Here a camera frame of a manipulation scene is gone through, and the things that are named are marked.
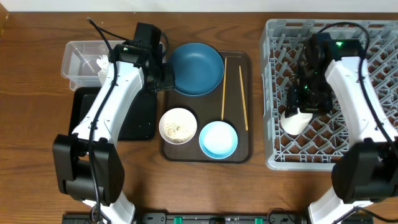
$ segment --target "wooden table surface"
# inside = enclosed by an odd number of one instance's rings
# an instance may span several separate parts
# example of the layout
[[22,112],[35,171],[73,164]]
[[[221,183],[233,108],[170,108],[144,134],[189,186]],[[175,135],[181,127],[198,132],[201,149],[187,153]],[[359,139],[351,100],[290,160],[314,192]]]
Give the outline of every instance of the wooden table surface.
[[[169,36],[171,50],[203,42],[251,57],[254,154],[247,163],[166,161],[158,133],[151,141],[118,144],[128,199],[138,211],[170,213],[302,211],[317,200],[331,186],[329,172],[272,171],[265,165],[259,64],[264,25],[272,18],[398,19],[397,14],[353,13],[10,13],[0,41],[0,223],[60,223],[64,213],[89,211],[58,191],[52,155],[56,135],[68,132],[73,101],[69,81],[60,75],[65,45],[100,40],[87,16],[126,37],[133,36],[137,22],[155,24]],[[398,199],[370,209],[396,217]]]

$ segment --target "green clip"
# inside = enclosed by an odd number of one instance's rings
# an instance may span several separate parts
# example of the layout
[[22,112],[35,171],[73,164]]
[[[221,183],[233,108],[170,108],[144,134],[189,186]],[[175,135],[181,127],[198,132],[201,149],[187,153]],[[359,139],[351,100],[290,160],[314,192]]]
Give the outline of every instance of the green clip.
[[182,217],[174,217],[174,224],[182,224]]
[[262,218],[255,218],[254,224],[262,224]]

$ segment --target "wooden chopstick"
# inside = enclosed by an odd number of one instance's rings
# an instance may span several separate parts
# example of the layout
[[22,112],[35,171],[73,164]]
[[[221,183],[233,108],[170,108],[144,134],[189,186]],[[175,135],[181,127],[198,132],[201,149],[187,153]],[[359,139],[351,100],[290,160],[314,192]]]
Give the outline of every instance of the wooden chopstick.
[[221,108],[221,120],[224,120],[224,104],[225,104],[225,83],[226,83],[226,57],[224,65],[224,87],[223,87],[223,107]]
[[239,74],[241,76],[241,91],[242,91],[242,102],[243,102],[243,114],[244,114],[244,126],[246,130],[249,130],[248,127],[248,116],[246,114],[246,101],[244,100],[244,90],[243,90],[243,79],[242,79],[242,69],[241,66],[239,66]]

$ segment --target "black tray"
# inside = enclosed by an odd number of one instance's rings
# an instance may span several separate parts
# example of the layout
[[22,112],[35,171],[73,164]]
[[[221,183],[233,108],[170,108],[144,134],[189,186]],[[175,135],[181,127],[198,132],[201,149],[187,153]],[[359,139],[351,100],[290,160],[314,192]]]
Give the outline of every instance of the black tray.
[[[100,87],[81,87],[73,98],[69,134],[91,108]],[[156,93],[142,89],[132,101],[120,129],[119,141],[148,140],[156,130]]]
[[[165,94],[165,112],[172,108],[185,108],[190,110],[198,121],[197,132],[189,142],[181,145],[170,144],[163,139],[160,143],[162,155],[170,161],[182,162],[218,162],[218,163],[243,163],[250,159],[252,154],[252,85],[251,61],[243,52],[219,52],[225,61],[226,89],[224,104],[224,121],[232,125],[238,133],[238,146],[234,153],[225,159],[212,159],[203,153],[199,146],[199,134],[203,127],[212,122],[221,120],[221,105],[223,99],[223,81],[205,96],[185,96],[175,90]],[[249,130],[244,125],[243,103],[241,95],[241,82],[239,66],[242,68],[244,95]]]

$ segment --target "blue bowl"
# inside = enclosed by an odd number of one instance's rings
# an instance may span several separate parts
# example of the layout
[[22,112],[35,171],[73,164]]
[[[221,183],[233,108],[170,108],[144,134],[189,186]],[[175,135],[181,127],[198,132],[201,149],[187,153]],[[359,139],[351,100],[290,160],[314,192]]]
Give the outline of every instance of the blue bowl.
[[224,159],[232,155],[238,146],[238,135],[231,125],[214,121],[201,130],[199,145],[208,157]]
[[224,61],[212,47],[191,43],[174,50],[168,62],[173,65],[175,90],[188,96],[200,96],[214,90],[224,76]]

